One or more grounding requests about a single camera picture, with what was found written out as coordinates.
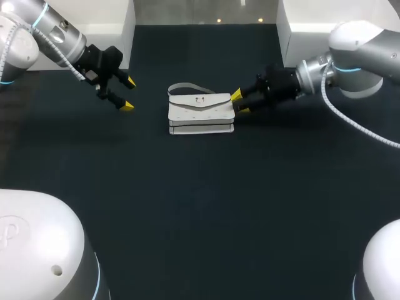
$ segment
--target white handbag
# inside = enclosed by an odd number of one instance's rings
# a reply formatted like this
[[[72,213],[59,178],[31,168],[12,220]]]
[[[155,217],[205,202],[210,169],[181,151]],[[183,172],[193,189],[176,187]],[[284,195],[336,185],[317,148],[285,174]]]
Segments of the white handbag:
[[[207,93],[212,91],[188,84],[171,86],[168,90],[189,87]],[[235,112],[230,94],[177,95],[169,97],[169,133],[205,134],[234,131]]]

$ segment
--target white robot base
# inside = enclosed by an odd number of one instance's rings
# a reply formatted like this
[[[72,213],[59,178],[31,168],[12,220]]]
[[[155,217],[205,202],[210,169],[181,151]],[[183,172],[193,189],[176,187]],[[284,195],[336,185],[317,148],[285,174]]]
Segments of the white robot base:
[[[0,299],[110,300],[96,254],[59,199],[0,190]]]

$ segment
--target floor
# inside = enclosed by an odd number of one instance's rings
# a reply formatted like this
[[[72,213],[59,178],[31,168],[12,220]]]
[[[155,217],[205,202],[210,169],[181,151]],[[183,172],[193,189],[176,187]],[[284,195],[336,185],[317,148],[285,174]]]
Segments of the floor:
[[[138,25],[276,22],[279,0],[134,0]],[[389,0],[400,13],[400,0]]]
[[[26,73],[12,86],[0,90],[0,172],[38,82],[38,73]]]

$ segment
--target white box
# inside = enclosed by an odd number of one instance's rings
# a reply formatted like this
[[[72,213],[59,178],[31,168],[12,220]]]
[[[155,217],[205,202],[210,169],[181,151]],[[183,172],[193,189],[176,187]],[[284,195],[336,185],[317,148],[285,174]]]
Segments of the white box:
[[[295,68],[303,59],[325,53],[335,25],[357,20],[400,31],[400,18],[388,0],[279,0],[277,31],[284,66]]]
[[[133,0],[47,0],[49,5],[65,17],[87,37],[87,45],[100,50],[116,46],[123,54],[121,69],[127,69],[131,60],[136,26]],[[36,64],[29,69],[63,69],[40,54]]]

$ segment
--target printed logo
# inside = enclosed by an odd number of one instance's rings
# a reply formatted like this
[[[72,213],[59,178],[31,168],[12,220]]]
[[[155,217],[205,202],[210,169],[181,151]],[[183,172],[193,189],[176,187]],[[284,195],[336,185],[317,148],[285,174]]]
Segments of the printed logo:
[[[29,236],[28,223],[17,216],[0,217],[0,252],[20,246]]]

